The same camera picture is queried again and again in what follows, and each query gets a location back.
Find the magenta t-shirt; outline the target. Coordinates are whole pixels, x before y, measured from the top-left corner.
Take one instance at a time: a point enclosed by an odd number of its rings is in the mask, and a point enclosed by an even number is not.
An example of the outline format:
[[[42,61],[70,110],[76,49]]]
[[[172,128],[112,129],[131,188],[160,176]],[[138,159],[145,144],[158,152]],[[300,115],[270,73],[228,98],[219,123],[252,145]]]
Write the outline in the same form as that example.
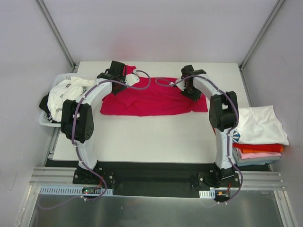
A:
[[[110,93],[103,98],[100,113],[121,116],[162,116],[178,115],[189,112],[208,112],[206,97],[200,95],[194,101],[181,94],[177,87],[163,87],[151,78],[147,89],[126,88],[116,95]]]

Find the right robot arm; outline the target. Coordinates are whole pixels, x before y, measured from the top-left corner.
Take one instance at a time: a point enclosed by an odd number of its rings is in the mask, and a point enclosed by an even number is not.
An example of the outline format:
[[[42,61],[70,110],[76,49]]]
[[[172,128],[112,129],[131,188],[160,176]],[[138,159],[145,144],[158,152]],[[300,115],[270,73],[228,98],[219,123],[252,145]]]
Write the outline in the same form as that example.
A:
[[[239,122],[237,95],[234,91],[224,92],[212,82],[204,70],[194,70],[192,65],[181,69],[185,89],[181,92],[196,101],[204,94],[209,100],[209,121],[216,135],[216,159],[210,178],[223,187],[234,176],[232,136]]]

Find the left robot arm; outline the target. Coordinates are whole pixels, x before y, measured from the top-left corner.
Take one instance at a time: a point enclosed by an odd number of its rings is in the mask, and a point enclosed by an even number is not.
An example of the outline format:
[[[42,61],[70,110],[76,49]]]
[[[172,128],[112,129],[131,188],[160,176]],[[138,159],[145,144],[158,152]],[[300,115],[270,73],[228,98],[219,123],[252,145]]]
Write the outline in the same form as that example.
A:
[[[125,88],[126,65],[112,61],[109,69],[100,73],[92,86],[75,100],[65,100],[62,106],[61,132],[71,140],[78,157],[78,166],[85,170],[84,179],[95,184],[100,172],[95,169],[98,160],[94,153],[93,110],[112,91]]]

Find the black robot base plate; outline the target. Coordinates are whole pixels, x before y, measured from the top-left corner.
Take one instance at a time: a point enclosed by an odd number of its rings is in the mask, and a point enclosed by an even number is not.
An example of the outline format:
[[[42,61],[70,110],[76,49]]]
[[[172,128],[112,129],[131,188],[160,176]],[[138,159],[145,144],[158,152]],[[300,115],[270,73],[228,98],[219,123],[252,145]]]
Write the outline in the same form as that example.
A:
[[[73,184],[100,184],[120,196],[197,198],[211,188],[237,190],[241,182],[234,168],[221,171],[213,163],[99,161],[93,171],[78,166]]]

